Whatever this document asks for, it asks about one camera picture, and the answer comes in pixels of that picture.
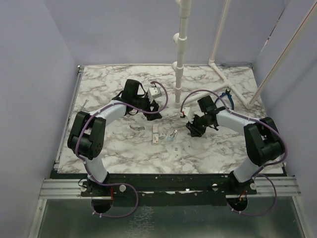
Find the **white staple box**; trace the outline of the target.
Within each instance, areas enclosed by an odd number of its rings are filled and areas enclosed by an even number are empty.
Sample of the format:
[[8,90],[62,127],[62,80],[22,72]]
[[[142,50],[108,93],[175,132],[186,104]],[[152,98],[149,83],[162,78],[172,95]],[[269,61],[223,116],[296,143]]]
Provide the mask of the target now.
[[152,136],[152,144],[157,145],[159,143],[159,125],[158,124],[154,124],[153,125],[153,136]]

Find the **white stapler base piece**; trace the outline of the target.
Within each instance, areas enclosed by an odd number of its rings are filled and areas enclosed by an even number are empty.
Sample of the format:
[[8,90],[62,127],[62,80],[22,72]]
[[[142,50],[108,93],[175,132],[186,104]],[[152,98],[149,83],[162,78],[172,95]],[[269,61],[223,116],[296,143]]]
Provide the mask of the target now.
[[132,130],[135,130],[135,131],[142,131],[142,130],[145,130],[146,128],[144,126],[129,126]]

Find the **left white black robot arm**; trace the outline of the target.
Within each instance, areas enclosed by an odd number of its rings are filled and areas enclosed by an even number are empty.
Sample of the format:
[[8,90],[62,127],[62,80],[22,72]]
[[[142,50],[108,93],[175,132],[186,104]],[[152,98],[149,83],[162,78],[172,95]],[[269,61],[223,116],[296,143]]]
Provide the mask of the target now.
[[124,89],[119,92],[104,107],[87,113],[80,111],[73,122],[67,147],[83,161],[87,171],[87,178],[93,181],[92,190],[97,195],[105,195],[109,191],[108,171],[103,166],[100,153],[103,149],[106,127],[115,120],[126,115],[132,115],[131,111],[142,112],[148,121],[161,119],[156,98],[161,97],[160,88],[155,82],[148,90],[144,89],[141,82],[128,79]]

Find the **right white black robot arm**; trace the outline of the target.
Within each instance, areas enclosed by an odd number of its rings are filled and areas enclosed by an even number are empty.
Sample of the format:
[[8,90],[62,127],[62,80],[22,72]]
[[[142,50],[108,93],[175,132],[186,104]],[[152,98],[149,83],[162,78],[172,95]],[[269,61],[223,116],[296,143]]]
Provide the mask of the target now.
[[186,127],[192,137],[201,137],[208,127],[218,130],[219,126],[231,129],[245,138],[247,157],[242,164],[230,173],[228,190],[238,194],[273,160],[287,155],[286,145],[279,135],[272,118],[254,119],[230,110],[226,105],[217,107],[210,96],[198,100],[202,116],[193,113],[189,107],[181,107],[181,114],[188,122]]

